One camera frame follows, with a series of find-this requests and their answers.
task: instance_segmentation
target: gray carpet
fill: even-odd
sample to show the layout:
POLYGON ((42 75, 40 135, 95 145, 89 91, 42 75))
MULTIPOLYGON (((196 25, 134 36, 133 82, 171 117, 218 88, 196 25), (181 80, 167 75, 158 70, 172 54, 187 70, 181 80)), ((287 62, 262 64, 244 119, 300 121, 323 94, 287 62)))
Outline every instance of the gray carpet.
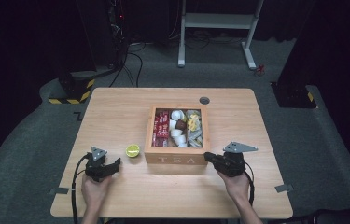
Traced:
MULTIPOLYGON (((188 41, 198 48, 203 43, 188 41)), ((286 184, 294 216, 319 208, 350 207, 350 155, 337 133, 317 87, 307 89, 318 108, 295 109, 278 106, 270 83, 277 81, 294 41, 277 43, 253 41, 257 64, 265 65, 265 75, 254 76, 246 66, 239 42, 210 43, 203 49, 186 49, 186 66, 178 68, 178 47, 134 45, 130 52, 143 60, 138 85, 143 87, 250 88, 270 136, 279 168, 286 184)), ((133 76, 140 62, 128 56, 126 67, 133 76)), ((108 87, 115 74, 96 78, 94 88, 108 87)), ((0 148, 0 223, 72 223, 72 218, 50 214, 63 169, 77 136, 88 101, 81 105, 51 105, 57 80, 41 88, 41 106, 25 118, 0 148)), ((123 70, 113 87, 131 87, 123 70)))

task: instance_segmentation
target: yellow black tape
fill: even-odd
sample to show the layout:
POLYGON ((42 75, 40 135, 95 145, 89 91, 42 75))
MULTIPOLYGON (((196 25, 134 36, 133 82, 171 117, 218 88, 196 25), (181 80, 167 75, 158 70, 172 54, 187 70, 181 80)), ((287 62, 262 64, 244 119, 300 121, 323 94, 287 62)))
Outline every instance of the yellow black tape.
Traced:
POLYGON ((77 104, 83 104, 85 101, 88 99, 88 97, 91 94, 91 89, 93 86, 93 83, 95 80, 91 80, 87 83, 87 86, 83 92, 81 92, 81 97, 79 99, 75 98, 49 98, 49 102, 54 104, 54 105, 61 105, 61 104, 72 104, 72 105, 77 105, 77 104))

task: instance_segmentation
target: white cup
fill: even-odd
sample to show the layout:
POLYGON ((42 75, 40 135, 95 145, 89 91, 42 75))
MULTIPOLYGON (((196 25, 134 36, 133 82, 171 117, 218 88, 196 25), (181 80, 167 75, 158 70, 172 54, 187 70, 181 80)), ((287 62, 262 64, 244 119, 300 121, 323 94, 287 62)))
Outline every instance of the white cup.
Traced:
POLYGON ((175 125, 177 124, 177 121, 170 119, 169 120, 169 131, 175 129, 175 125))
POLYGON ((187 143, 181 143, 178 145, 178 147, 187 147, 187 143))
POLYGON ((171 118, 172 118, 172 120, 175 120, 175 121, 180 120, 181 119, 181 111, 180 110, 172 111, 171 118))
POLYGON ((183 133, 183 130, 180 130, 180 129, 172 129, 172 130, 171 130, 171 136, 172 136, 173 138, 175 138, 175 137, 181 135, 182 133, 183 133))
POLYGON ((181 144, 185 144, 186 143, 186 135, 185 134, 181 134, 179 136, 174 137, 175 140, 175 144, 180 146, 181 144))

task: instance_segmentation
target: wooden table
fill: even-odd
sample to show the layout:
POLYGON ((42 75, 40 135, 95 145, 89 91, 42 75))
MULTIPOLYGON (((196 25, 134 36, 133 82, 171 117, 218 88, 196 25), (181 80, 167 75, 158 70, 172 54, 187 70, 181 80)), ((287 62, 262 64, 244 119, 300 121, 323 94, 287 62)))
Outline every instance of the wooden table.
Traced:
MULTIPOLYGON (((59 187, 71 188, 78 161, 95 146, 108 151, 107 163, 121 157, 101 217, 239 217, 211 163, 207 166, 147 164, 143 154, 151 105, 198 104, 203 96, 210 99, 207 114, 211 152, 222 154, 224 146, 231 141, 257 147, 258 151, 244 153, 255 176, 253 207, 261 218, 291 217, 287 193, 278 193, 274 188, 284 183, 259 105, 249 89, 95 89, 59 187), (138 157, 126 156, 125 148, 130 144, 141 147, 138 157)), ((77 178, 76 191, 77 211, 82 217, 85 204, 80 183, 81 176, 77 178)), ((55 196, 51 207, 54 216, 72 216, 70 196, 70 190, 55 196)))

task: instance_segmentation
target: human hand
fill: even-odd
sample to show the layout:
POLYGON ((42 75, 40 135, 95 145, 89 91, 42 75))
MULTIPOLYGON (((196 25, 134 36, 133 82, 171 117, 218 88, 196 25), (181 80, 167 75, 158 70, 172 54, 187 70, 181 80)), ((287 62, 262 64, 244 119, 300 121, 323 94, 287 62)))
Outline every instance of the human hand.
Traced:
POLYGON ((234 201, 248 202, 249 180, 245 174, 228 177, 220 171, 217 173, 224 180, 227 193, 234 201))
POLYGON ((85 174, 82 176, 81 191, 87 208, 100 210, 103 202, 105 201, 105 196, 111 181, 111 175, 105 177, 101 182, 96 182, 85 174))

